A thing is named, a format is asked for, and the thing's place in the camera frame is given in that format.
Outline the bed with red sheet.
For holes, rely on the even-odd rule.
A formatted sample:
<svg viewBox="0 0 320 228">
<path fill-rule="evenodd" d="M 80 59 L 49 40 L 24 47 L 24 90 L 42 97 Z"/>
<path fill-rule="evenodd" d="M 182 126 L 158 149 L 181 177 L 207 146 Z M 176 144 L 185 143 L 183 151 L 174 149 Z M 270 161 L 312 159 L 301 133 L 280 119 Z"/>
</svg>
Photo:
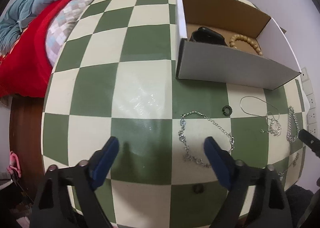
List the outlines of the bed with red sheet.
<svg viewBox="0 0 320 228">
<path fill-rule="evenodd" d="M 1 97 L 45 96 L 58 53 L 92 1 L 54 1 L 30 22 L 10 52 L 1 54 Z"/>
</svg>

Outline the pink hanger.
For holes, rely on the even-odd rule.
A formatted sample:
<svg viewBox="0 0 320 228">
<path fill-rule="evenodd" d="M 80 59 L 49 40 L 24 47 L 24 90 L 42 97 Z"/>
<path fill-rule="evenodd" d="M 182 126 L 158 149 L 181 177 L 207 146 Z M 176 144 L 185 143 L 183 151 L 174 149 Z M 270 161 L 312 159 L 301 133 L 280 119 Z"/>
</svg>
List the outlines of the pink hanger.
<svg viewBox="0 0 320 228">
<path fill-rule="evenodd" d="M 10 151 L 9 154 L 9 166 L 7 168 L 7 171 L 10 175 L 14 175 L 16 173 L 19 178 L 21 177 L 21 167 L 19 158 L 17 154 L 13 151 Z"/>
</svg>

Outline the black smart band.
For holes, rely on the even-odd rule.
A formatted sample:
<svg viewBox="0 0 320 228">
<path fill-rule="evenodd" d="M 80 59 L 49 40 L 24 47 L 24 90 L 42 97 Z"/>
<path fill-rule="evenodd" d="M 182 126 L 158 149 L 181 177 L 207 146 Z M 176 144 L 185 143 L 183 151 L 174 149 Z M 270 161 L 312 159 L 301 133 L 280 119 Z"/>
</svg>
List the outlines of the black smart band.
<svg viewBox="0 0 320 228">
<path fill-rule="evenodd" d="M 225 38 L 221 34 L 205 26 L 199 27 L 194 31 L 191 34 L 190 41 L 227 46 Z"/>
</svg>

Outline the green white checkered table cover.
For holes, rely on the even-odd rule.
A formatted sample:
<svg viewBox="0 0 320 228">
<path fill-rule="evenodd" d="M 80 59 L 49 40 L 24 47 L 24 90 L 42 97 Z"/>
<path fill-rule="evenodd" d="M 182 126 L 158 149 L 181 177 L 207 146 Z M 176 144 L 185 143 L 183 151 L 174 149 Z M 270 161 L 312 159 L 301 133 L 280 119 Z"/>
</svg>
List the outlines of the green white checkered table cover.
<svg viewBox="0 0 320 228">
<path fill-rule="evenodd" d="M 208 227 L 227 190 L 210 168 L 185 161 L 212 136 L 253 167 L 272 164 L 289 188 L 305 147 L 289 143 L 287 110 L 306 126 L 300 79 L 274 91 L 181 81 L 175 71 L 176 0 L 94 0 L 53 67 L 42 114 L 45 167 L 75 166 L 109 137 L 120 150 L 96 196 L 114 227 Z"/>
</svg>

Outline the white power strip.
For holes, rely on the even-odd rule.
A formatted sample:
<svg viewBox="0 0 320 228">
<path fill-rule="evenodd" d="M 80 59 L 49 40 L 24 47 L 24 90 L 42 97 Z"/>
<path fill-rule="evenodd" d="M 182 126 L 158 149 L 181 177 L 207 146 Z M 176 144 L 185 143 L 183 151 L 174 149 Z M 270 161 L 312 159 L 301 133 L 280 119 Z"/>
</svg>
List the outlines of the white power strip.
<svg viewBox="0 0 320 228">
<path fill-rule="evenodd" d="M 302 83 L 303 101 L 306 114 L 306 130 L 313 136 L 318 137 L 316 99 L 306 67 L 302 68 L 300 79 Z"/>
</svg>

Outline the white cardboard box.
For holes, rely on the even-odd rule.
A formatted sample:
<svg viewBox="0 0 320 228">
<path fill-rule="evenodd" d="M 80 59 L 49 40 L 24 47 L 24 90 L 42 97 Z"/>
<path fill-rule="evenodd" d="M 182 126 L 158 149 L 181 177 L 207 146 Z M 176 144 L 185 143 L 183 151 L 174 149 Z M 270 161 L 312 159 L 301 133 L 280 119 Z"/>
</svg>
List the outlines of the white cardboard box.
<svg viewBox="0 0 320 228">
<path fill-rule="evenodd" d="M 301 74 L 284 32 L 246 0 L 176 0 L 176 77 L 274 90 Z"/>
</svg>

